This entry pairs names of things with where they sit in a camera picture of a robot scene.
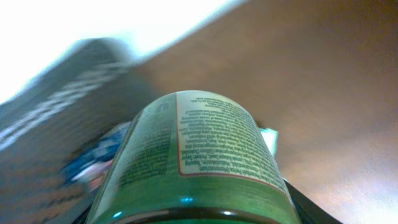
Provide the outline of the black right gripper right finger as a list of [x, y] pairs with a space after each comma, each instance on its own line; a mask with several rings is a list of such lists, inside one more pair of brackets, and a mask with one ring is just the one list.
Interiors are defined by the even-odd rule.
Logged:
[[284, 179], [300, 220], [304, 224], [342, 224]]

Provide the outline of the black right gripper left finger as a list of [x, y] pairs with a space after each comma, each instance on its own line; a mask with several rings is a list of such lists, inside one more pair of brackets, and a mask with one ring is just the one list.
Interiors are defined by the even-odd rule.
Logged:
[[88, 218], [88, 214], [92, 207], [92, 203], [88, 205], [76, 206], [72, 209], [72, 224], [84, 224]]

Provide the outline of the light green tissue packet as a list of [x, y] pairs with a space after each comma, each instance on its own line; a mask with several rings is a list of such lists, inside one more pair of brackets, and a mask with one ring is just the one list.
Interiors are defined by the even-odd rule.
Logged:
[[279, 133], [276, 130], [270, 128], [260, 128], [261, 135], [264, 139], [266, 146], [268, 147], [269, 151], [271, 152], [272, 156], [275, 157], [277, 152], [277, 143], [278, 143], [278, 136]]

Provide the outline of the grey plastic basket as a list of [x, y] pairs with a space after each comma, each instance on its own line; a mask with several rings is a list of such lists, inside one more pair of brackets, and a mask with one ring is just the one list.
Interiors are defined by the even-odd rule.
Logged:
[[132, 120], [157, 93], [122, 40], [81, 40], [1, 106], [1, 222], [46, 223], [88, 197], [62, 168], [87, 143]]

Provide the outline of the green lid jar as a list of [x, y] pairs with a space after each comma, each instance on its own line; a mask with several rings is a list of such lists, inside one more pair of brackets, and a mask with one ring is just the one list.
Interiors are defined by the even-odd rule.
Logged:
[[252, 116], [207, 91], [178, 91], [132, 121], [88, 223], [299, 223]]

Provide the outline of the blue cardboard box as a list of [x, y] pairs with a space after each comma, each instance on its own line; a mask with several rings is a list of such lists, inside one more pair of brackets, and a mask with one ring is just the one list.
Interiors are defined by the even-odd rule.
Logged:
[[102, 136], [84, 144], [81, 151], [61, 169], [63, 186], [81, 184], [87, 191], [99, 187], [127, 133], [130, 122], [116, 125]]

